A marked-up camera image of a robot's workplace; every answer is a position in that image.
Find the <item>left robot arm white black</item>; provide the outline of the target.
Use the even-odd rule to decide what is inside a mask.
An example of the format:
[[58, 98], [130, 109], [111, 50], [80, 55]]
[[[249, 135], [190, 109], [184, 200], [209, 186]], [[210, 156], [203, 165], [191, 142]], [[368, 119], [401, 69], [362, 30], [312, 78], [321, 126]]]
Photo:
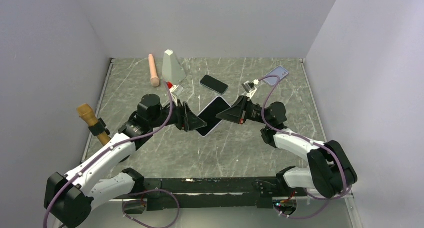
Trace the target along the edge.
[[139, 197], [146, 189], [145, 178], [132, 168], [124, 169], [114, 178], [101, 179], [160, 129], [172, 125], [190, 132], [206, 127], [207, 123], [186, 102], [177, 100], [162, 106], [159, 96], [143, 96], [137, 110], [103, 148], [65, 175], [56, 172], [49, 177], [43, 226], [47, 226], [49, 215], [53, 215], [66, 227], [76, 228], [91, 211], [109, 200], [123, 195]]

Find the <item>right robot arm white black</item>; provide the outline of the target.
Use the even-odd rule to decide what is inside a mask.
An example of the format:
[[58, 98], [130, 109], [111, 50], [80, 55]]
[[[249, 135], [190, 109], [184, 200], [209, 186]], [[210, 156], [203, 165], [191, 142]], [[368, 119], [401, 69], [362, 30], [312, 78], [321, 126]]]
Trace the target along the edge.
[[216, 118], [240, 125], [246, 121], [265, 124], [260, 131], [265, 144], [288, 151], [308, 163], [306, 168], [290, 166], [276, 174], [273, 187], [282, 196], [303, 188], [316, 190], [322, 197], [332, 199], [358, 181], [357, 173], [339, 142], [315, 141], [285, 126], [286, 107], [281, 102], [263, 108], [247, 96], [240, 96]]

